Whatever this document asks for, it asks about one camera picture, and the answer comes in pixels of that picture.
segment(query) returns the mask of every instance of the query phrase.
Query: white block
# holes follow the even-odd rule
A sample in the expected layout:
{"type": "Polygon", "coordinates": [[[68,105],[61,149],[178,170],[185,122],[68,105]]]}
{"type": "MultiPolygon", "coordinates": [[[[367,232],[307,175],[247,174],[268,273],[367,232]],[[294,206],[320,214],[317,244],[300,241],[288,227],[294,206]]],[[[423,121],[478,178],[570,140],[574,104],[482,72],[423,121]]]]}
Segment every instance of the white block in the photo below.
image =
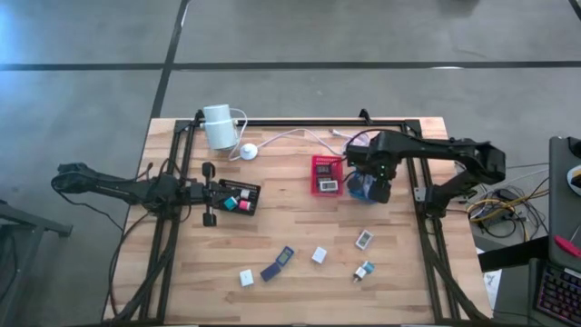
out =
{"type": "Polygon", "coordinates": [[[254,284],[252,271],[250,269],[240,272],[240,284],[242,284],[242,287],[254,284]]]}
{"type": "Polygon", "coordinates": [[[327,250],[321,247],[317,247],[317,250],[315,250],[315,253],[312,255],[312,260],[317,263],[323,263],[323,260],[325,260],[325,255],[327,255],[327,250]]]}

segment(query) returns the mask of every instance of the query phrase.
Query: gray floor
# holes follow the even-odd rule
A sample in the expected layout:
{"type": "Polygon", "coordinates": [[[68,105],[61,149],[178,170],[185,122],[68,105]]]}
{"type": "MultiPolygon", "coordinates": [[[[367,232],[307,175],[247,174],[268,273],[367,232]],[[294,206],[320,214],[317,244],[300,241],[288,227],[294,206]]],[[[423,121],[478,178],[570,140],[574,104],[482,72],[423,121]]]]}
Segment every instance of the gray floor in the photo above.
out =
{"type": "MultiPolygon", "coordinates": [[[[179,3],[4,0],[0,64],[162,63],[179,3]]],[[[581,60],[580,28],[567,0],[201,0],[188,8],[175,61],[581,60]]],[[[74,224],[68,240],[45,238],[19,325],[100,320],[120,235],[62,201],[49,181],[67,162],[134,175],[160,75],[0,71],[0,198],[74,224]]],[[[531,164],[547,160],[550,136],[579,136],[579,85],[581,70],[572,68],[173,72],[161,116],[215,103],[261,117],[360,108],[444,116],[450,135],[491,140],[508,165],[531,164]]],[[[511,170],[508,179],[542,168],[511,170]]],[[[517,186],[532,191],[545,176],[517,186]]],[[[126,205],[76,198],[124,223],[126,205]]],[[[536,204],[547,211],[546,199],[536,204]]]]}

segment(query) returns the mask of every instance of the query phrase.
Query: wooden table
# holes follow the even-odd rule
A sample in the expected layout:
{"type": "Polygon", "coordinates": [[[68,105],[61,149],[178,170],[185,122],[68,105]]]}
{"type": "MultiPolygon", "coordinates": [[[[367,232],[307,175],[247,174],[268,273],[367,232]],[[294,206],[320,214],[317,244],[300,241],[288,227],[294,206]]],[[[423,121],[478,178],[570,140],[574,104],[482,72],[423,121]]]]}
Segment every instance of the wooden table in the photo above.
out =
{"type": "MultiPolygon", "coordinates": [[[[442,118],[419,120],[425,138],[447,138],[442,118]]],[[[157,172],[168,157],[174,122],[152,120],[141,172],[148,163],[154,163],[152,172],[157,172]]],[[[338,129],[355,134],[363,128],[338,129]]],[[[288,130],[249,128],[243,142],[258,144],[288,130]]],[[[338,150],[345,142],[327,128],[311,130],[338,150]]],[[[217,167],[216,180],[259,184],[261,199],[253,217],[217,212],[218,226],[212,228],[202,226],[203,208],[193,208],[192,216],[180,228],[166,323],[433,322],[406,165],[398,168],[389,203],[369,205],[347,194],[337,198],[311,196],[310,158],[314,154],[330,152],[312,136],[297,133],[261,148],[254,161],[229,162],[226,154],[211,151],[204,132],[196,130],[190,177],[202,178],[202,163],[212,161],[217,167]],[[366,251],[354,245],[363,229],[375,235],[366,251]],[[295,250],[294,256],[277,277],[264,282],[260,272],[274,262],[285,245],[295,250]],[[328,252],[323,265],[311,260],[317,246],[328,252]],[[352,274],[366,260],[375,264],[375,272],[354,283],[352,274]],[[239,272],[246,269],[252,270],[254,285],[242,288],[239,272]]],[[[429,165],[434,183],[443,183],[456,173],[452,162],[430,160],[429,165]]],[[[127,226],[143,214],[143,208],[133,207],[127,226]]],[[[442,222],[454,277],[479,310],[490,316],[466,215],[448,213],[442,222]]],[[[114,276],[120,308],[143,281],[153,226],[138,226],[122,248],[114,276]]],[[[441,282],[439,289],[446,307],[441,282]]],[[[105,318],[111,314],[107,306],[105,318]]]]}

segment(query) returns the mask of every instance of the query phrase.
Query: computer keyboard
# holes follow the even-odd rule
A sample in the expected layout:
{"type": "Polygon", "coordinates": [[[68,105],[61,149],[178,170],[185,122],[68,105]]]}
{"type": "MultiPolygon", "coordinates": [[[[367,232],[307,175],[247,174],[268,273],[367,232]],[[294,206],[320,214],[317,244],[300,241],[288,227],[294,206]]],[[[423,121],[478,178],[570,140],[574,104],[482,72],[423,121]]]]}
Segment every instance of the computer keyboard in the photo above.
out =
{"type": "Polygon", "coordinates": [[[548,263],[537,294],[538,311],[581,327],[581,279],[548,263]]]}

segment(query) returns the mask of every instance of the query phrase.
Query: red box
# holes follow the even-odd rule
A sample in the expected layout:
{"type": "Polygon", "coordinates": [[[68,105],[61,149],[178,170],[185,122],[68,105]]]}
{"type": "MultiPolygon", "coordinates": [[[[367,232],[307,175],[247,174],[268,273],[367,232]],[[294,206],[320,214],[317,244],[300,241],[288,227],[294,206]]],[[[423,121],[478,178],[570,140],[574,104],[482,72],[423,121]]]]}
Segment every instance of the red box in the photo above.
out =
{"type": "Polygon", "coordinates": [[[339,196],[343,194],[343,158],[330,155],[313,155],[310,161],[310,193],[315,196],[339,196]],[[339,190],[334,193],[321,192],[317,185],[317,166],[330,165],[330,178],[337,181],[339,190]]]}

